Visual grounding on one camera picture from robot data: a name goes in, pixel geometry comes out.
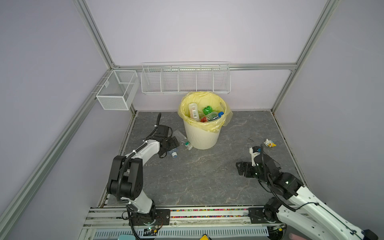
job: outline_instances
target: gray tabletop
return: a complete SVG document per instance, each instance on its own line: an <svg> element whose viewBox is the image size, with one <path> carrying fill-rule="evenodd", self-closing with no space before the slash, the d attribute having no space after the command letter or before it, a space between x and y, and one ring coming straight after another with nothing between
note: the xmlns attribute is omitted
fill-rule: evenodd
<svg viewBox="0 0 384 240"><path fill-rule="evenodd" d="M156 123L155 112L139 112L129 137L126 153L142 143ZM160 124L180 130L185 135L183 120L176 112L163 112ZM156 206L174 205L264 205L272 194L256 179L240 176L236 162L251 161L249 148L272 139L276 147L265 152L279 162L282 171L298 177L294 163L270 112L236 111L223 126L217 144L207 150L184 146L178 157L160 159L154 155L144 166L143 191ZM108 205L116 199L110 197Z"/></svg>

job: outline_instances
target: wire basket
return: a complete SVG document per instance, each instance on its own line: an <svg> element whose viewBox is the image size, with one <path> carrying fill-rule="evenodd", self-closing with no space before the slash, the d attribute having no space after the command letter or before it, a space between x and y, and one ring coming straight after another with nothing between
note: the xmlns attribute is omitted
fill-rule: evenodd
<svg viewBox="0 0 384 240"><path fill-rule="evenodd" d="M229 64L143 67L141 90L144 94L185 94L191 91L229 93Z"/></svg>
<svg viewBox="0 0 384 240"><path fill-rule="evenodd" d="M129 110L139 85L136 71L113 70L96 97L105 110Z"/></svg>

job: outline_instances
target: green plastic bottle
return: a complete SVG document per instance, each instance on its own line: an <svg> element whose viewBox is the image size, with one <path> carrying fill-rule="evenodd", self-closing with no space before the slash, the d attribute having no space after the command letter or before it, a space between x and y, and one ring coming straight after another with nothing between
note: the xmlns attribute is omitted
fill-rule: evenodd
<svg viewBox="0 0 384 240"><path fill-rule="evenodd" d="M203 113L204 113L204 115L208 115L208 114L210 114L211 112L213 112L211 106L206 106L206 108L203 109Z"/></svg>

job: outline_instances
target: yellow plastic bag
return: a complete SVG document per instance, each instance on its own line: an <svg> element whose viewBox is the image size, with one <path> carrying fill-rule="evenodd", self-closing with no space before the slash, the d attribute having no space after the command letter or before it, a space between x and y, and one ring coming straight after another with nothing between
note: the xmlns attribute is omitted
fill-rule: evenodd
<svg viewBox="0 0 384 240"><path fill-rule="evenodd" d="M214 112L224 112L224 114L216 121L212 122L197 122L190 118L189 107L190 103L197 104L197 110L199 112L199 118L204 116L203 109L207 106L211 106ZM207 132L218 132L221 126L226 126L232 118L233 113L228 104L218 95L210 92L190 92L181 100L179 110L177 112L179 116L187 122L189 125L198 127Z"/></svg>

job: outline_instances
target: plastic bottle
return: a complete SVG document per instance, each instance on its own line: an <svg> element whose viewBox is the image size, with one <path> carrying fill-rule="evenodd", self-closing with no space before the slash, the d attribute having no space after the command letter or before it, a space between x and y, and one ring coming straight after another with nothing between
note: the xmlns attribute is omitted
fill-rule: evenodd
<svg viewBox="0 0 384 240"><path fill-rule="evenodd" d="M191 150L193 148L192 144L188 142L188 139L179 131L176 130L173 132L173 135L177 138L179 142L182 142L183 145L188 149Z"/></svg>
<svg viewBox="0 0 384 240"><path fill-rule="evenodd" d="M224 113L223 112L211 112L207 115L205 115L204 117L200 118L200 122L212 122L212 121L216 121L217 119L221 118L221 116L223 115Z"/></svg>
<svg viewBox="0 0 384 240"><path fill-rule="evenodd" d="M213 112L213 109L212 109L211 106L206 106L206 107L203 109L203 113L204 113L205 115L210 114L211 112Z"/></svg>
<svg viewBox="0 0 384 240"><path fill-rule="evenodd" d="M189 108L189 116L198 122L199 121L199 113L197 112L197 104L196 103L190 103L188 105L188 108Z"/></svg>
<svg viewBox="0 0 384 240"><path fill-rule="evenodd" d="M168 153L172 155L173 158L177 157L177 147L172 150L169 150Z"/></svg>

